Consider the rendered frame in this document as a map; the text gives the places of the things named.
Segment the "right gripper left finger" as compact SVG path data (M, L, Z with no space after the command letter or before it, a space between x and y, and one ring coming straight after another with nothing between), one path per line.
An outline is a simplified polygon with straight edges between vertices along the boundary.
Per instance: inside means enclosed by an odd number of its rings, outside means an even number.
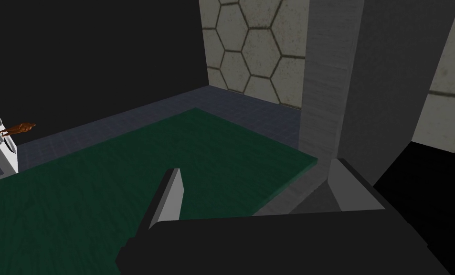
M184 186L179 168L168 169L144 214L135 237L143 236L155 223L178 220Z

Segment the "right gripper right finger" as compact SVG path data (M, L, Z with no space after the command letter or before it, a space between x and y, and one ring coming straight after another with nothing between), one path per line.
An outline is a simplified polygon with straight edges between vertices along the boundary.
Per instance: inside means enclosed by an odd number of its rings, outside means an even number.
M333 159L328 178L290 213L385 209L369 185L344 159Z

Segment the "tall grey cabinet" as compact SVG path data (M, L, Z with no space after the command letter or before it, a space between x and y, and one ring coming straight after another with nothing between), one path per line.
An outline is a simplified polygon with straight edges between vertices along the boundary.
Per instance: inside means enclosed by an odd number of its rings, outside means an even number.
M346 160L375 184L411 142L455 0L310 0L299 150L317 164L257 215L290 213Z

